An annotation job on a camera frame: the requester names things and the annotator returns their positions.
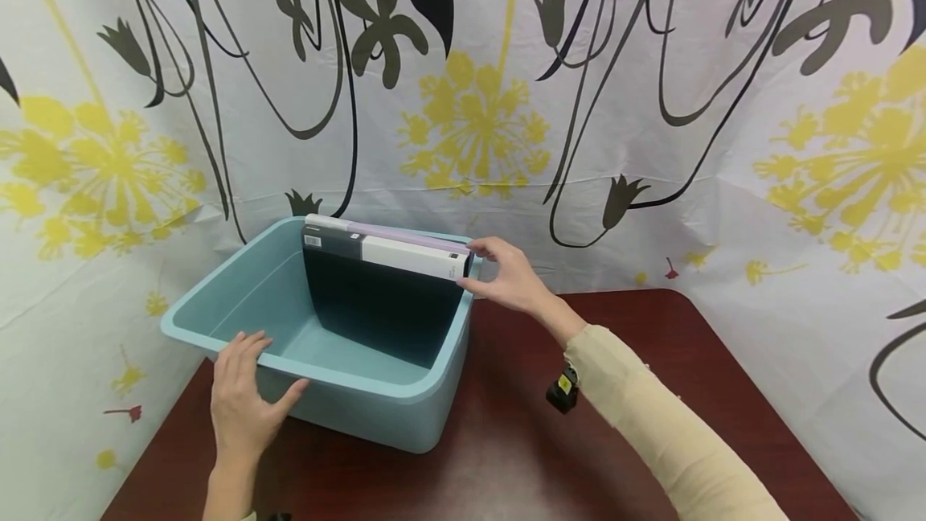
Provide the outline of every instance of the forearm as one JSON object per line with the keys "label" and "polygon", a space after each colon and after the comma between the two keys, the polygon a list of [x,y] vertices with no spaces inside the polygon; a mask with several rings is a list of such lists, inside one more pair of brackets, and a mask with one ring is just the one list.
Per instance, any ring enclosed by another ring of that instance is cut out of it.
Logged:
{"label": "forearm", "polygon": [[219,458],[209,474],[203,521],[242,521],[251,514],[257,459]]}
{"label": "forearm", "polygon": [[561,297],[549,294],[537,302],[532,316],[541,322],[547,332],[563,348],[575,338],[587,324]]}
{"label": "forearm", "polygon": [[786,519],[739,456],[619,338],[585,326],[567,341],[580,390],[662,484],[682,521]]}

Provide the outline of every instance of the hand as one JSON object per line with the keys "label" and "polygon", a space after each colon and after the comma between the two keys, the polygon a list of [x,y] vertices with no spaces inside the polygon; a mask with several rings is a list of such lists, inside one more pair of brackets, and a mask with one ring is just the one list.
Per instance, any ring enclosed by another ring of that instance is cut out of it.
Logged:
{"label": "hand", "polygon": [[469,242],[477,256],[498,262],[498,276],[491,282],[463,277],[458,284],[477,296],[487,297],[506,308],[536,315],[555,296],[537,277],[524,252],[500,237],[483,237]]}
{"label": "hand", "polygon": [[272,343],[260,331],[244,332],[219,352],[212,382],[212,426],[218,461],[256,465],[280,430],[286,415],[302,396],[308,380],[298,380],[278,403],[257,392],[257,356]]}

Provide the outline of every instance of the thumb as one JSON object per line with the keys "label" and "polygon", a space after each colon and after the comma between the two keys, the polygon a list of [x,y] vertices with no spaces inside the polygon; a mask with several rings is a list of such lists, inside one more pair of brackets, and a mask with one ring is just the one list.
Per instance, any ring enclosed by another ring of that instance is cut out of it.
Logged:
{"label": "thumb", "polygon": [[476,296],[489,297],[492,294],[492,283],[481,282],[474,277],[462,277],[457,280],[457,285],[465,291],[471,292]]}
{"label": "thumb", "polygon": [[300,379],[293,382],[293,386],[276,401],[273,405],[274,409],[280,413],[281,416],[286,416],[287,413],[293,410],[293,406],[298,403],[299,399],[302,397],[302,393],[305,392],[305,389],[309,387],[309,381],[306,379]]}

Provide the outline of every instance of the plastic bin rim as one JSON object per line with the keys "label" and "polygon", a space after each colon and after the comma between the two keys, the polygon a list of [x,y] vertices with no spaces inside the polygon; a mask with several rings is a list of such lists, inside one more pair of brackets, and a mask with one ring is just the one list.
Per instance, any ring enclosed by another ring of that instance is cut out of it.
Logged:
{"label": "plastic bin rim", "polygon": [[[241,254],[244,253],[249,246],[255,244],[258,240],[263,239],[264,236],[272,234],[273,230],[276,228],[285,226],[285,224],[291,223],[293,221],[302,222],[305,221],[305,219],[300,216],[287,217],[281,219],[279,222],[272,224],[272,226],[263,230],[261,234],[257,235],[254,240],[251,240],[248,245],[245,245],[244,247],[238,249],[236,253],[233,253],[231,257],[225,260],[219,267],[217,267],[217,269],[213,270],[211,273],[208,273],[208,275],[200,280],[200,282],[197,282],[195,287],[190,288],[185,294],[183,294],[182,297],[173,303],[173,305],[166,311],[166,313],[164,313],[160,321],[161,332],[163,332],[166,336],[179,340],[179,342],[188,343],[206,351],[218,353],[222,348],[224,348],[227,344],[225,340],[205,336],[205,334],[197,334],[195,332],[190,332],[176,326],[174,324],[174,318],[177,312],[183,308],[184,305],[194,295],[196,295],[196,292],[199,291],[203,285],[211,282],[214,277],[217,277],[227,267],[231,266],[234,261],[241,257]],[[421,230],[410,231],[415,231],[415,233],[420,233],[426,236],[440,237],[440,239],[443,240],[470,240],[469,237],[465,236],[453,236],[450,234],[440,234]],[[473,263],[469,267],[469,275],[473,277],[479,276],[481,265],[482,258],[474,255]],[[313,367],[311,364],[292,361],[276,355],[269,355],[266,352],[257,359],[257,364],[261,367],[272,368],[273,370],[284,372],[293,377],[298,377],[298,379],[309,379],[337,387],[349,388],[352,389],[352,391],[367,392],[370,394],[382,395],[397,400],[416,400],[419,397],[424,397],[430,394],[432,390],[436,388],[438,384],[440,384],[440,381],[443,380],[447,365],[450,363],[450,358],[453,353],[457,351],[459,344],[461,344],[461,338],[465,331],[465,323],[469,321],[469,308],[471,306],[473,306],[473,295],[467,291],[463,291],[461,301],[457,304],[457,312],[455,315],[453,315],[453,321],[451,322],[449,330],[447,330],[447,337],[444,341],[444,345],[440,347],[440,352],[438,352],[437,357],[434,359],[434,364],[432,365],[431,369],[428,370],[428,373],[425,376],[422,376],[420,380],[409,384],[391,384],[375,379],[368,379],[366,376],[350,375],[341,371],[331,370],[329,368]]]}

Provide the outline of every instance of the shower curtain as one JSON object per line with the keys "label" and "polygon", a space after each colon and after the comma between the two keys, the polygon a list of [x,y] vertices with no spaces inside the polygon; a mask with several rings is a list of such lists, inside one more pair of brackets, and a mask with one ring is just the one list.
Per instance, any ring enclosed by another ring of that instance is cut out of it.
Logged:
{"label": "shower curtain", "polygon": [[865,519],[926,509],[926,0],[2,0],[0,486],[98,519],[281,217],[692,300]]}

